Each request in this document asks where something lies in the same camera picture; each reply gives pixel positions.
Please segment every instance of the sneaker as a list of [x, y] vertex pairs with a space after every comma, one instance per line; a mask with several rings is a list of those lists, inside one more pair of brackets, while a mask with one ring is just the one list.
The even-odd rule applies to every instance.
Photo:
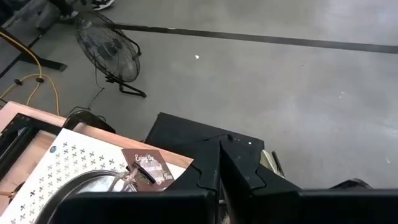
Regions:
[[61, 15], [61, 20], [62, 21], [68, 21], [68, 20], [70, 20], [70, 19], [73, 19], [73, 18], [75, 18], [77, 15], [79, 15], [79, 12], [78, 11], [73, 11], [71, 14], [69, 14], [69, 15]]
[[96, 11], [106, 9], [114, 4], [114, 0], [92, 0], [91, 4]]

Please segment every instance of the fan base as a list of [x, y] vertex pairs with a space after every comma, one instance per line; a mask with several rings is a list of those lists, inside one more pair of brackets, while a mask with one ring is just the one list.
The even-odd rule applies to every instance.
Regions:
[[[129, 89], [131, 89], [133, 91], [126, 91], [126, 90], [123, 89], [123, 87], [129, 88]], [[119, 83], [119, 91], [122, 92], [122, 93], [125, 93], [125, 94], [136, 95], [136, 96], [141, 96], [143, 98], [147, 98], [147, 95], [143, 91], [141, 91], [141, 90], [139, 90], [137, 88], [134, 88], [132, 86], [129, 86], [129, 85], [125, 84], [125, 83]]]

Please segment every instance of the wooden table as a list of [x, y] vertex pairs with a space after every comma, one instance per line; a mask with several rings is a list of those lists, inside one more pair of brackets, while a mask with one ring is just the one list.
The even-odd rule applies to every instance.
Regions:
[[[2, 110], [0, 110], [0, 131], [7, 126], [7, 124], [15, 117], [17, 113], [22, 113], [32, 118], [36, 118], [57, 126], [62, 126], [65, 122], [65, 118], [63, 117], [33, 109], [28, 106], [20, 105], [15, 102], [9, 102]], [[187, 168], [192, 162], [192, 159], [185, 156], [159, 149], [154, 146], [128, 139], [117, 134], [109, 133], [91, 126], [79, 124], [74, 131], [123, 148], [158, 149], [166, 162], [183, 168]], [[11, 192], [20, 183], [25, 181], [39, 163], [46, 150], [51, 146], [55, 138], [56, 136], [53, 134], [43, 131], [36, 135], [36, 138], [29, 144], [26, 150], [18, 158], [16, 163], [11, 167], [10, 171], [0, 181], [0, 191]], [[8, 201], [9, 200], [7, 197], [0, 197], [0, 215], [8, 206]]]

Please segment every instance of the white patterned board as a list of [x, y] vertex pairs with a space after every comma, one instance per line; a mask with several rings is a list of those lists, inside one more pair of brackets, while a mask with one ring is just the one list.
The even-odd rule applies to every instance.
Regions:
[[[63, 129], [33, 170], [0, 223], [34, 223], [51, 196], [72, 178], [91, 170], [126, 171], [121, 147]], [[184, 168], [167, 163], [177, 179]]]

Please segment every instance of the concrete floor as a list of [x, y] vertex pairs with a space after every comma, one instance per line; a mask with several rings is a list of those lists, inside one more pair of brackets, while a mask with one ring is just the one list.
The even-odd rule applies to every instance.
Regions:
[[[397, 43], [393, 0], [118, 0], [104, 12], [116, 22], [367, 44]], [[142, 48], [133, 83], [148, 98], [106, 87], [93, 112], [141, 140], [165, 112], [247, 134], [277, 151], [286, 177], [305, 188], [360, 178], [398, 187], [398, 55], [126, 31]], [[58, 87], [61, 113], [86, 106], [98, 91], [94, 66], [72, 27], [56, 25], [33, 48], [66, 63], [45, 69]], [[36, 73], [19, 62], [0, 81]], [[34, 83], [6, 99], [25, 102]], [[32, 106], [54, 112], [50, 86]]]

